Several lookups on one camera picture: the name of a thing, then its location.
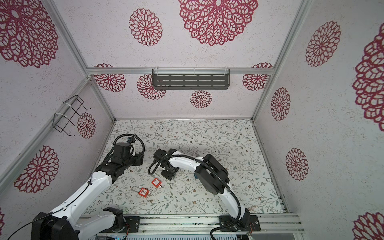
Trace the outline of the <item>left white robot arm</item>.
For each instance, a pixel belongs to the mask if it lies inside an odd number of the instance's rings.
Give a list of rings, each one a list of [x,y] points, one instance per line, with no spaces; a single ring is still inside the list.
[[[135,152],[133,143],[113,145],[106,159],[96,168],[90,178],[67,200],[49,213],[39,213],[32,222],[32,240],[87,240],[109,230],[121,233],[126,230],[123,212],[107,207],[85,221],[79,219],[86,208],[103,191],[107,190],[125,170],[141,166],[145,151]]]

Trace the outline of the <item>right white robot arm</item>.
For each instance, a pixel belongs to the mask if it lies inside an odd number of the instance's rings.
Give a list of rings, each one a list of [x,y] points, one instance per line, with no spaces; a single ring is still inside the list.
[[[158,168],[162,169],[161,175],[169,181],[179,169],[193,172],[209,193],[220,198],[230,217],[228,222],[213,229],[214,232],[225,229],[244,231],[249,226],[251,213],[235,194],[228,171],[214,156],[207,154],[204,157],[193,157],[175,149],[158,149],[154,153],[154,161],[148,174],[152,176]]]

